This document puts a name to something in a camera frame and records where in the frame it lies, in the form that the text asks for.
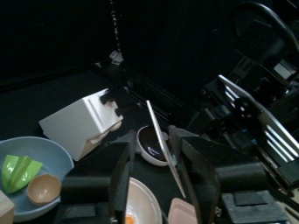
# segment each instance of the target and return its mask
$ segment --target small wooden bowl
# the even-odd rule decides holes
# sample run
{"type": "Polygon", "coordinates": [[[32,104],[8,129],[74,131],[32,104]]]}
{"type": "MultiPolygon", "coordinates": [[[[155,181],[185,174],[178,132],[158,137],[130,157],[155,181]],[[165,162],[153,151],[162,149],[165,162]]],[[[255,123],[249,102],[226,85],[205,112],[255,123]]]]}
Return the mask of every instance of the small wooden bowl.
{"type": "Polygon", "coordinates": [[[39,207],[51,203],[60,193],[60,179],[48,173],[36,177],[27,187],[28,199],[39,207]]]}

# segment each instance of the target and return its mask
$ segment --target white box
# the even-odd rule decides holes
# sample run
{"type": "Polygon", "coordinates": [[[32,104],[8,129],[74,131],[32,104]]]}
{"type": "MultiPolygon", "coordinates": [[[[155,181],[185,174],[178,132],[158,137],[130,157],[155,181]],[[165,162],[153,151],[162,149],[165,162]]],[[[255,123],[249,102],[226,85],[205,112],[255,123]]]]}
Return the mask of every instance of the white box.
{"type": "Polygon", "coordinates": [[[115,101],[106,104],[99,97],[104,89],[75,101],[70,106],[40,120],[43,134],[68,151],[79,161],[100,144],[110,131],[122,125],[123,116],[118,116],[115,101]]]}

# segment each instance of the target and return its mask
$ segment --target light blue bowl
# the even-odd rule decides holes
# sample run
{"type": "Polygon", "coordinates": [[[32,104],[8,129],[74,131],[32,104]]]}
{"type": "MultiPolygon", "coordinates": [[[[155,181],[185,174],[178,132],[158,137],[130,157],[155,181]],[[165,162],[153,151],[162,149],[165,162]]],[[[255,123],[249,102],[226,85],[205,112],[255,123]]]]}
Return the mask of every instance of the light blue bowl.
{"type": "MultiPolygon", "coordinates": [[[[18,157],[28,156],[31,159],[42,162],[43,166],[38,176],[50,173],[58,176],[60,181],[63,181],[64,176],[74,168],[70,153],[59,144],[42,137],[22,136],[0,142],[0,175],[2,164],[8,154],[18,157]]],[[[35,206],[27,197],[27,187],[19,192],[6,193],[6,195],[15,204],[14,222],[30,221],[40,217],[60,203],[59,197],[46,206],[35,206]]]]}

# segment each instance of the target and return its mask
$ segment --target dark background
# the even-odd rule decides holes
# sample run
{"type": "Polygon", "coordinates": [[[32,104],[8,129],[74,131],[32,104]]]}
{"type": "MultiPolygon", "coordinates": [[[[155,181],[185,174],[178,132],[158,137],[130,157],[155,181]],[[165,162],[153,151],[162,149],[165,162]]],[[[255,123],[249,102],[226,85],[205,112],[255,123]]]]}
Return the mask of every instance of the dark background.
{"type": "MultiPolygon", "coordinates": [[[[187,104],[239,60],[229,21],[239,2],[114,2],[126,63],[187,104]]],[[[2,0],[0,81],[106,60],[118,49],[114,8],[108,0],[2,0]]]]}

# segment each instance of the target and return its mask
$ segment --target yellow food item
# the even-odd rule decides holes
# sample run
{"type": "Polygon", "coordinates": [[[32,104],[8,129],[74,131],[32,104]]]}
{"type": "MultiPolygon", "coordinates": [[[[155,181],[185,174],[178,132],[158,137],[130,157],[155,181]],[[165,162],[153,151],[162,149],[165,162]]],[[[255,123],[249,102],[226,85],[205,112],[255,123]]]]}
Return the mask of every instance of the yellow food item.
{"type": "Polygon", "coordinates": [[[126,215],[126,224],[135,224],[137,220],[135,217],[130,214],[126,215]]]}

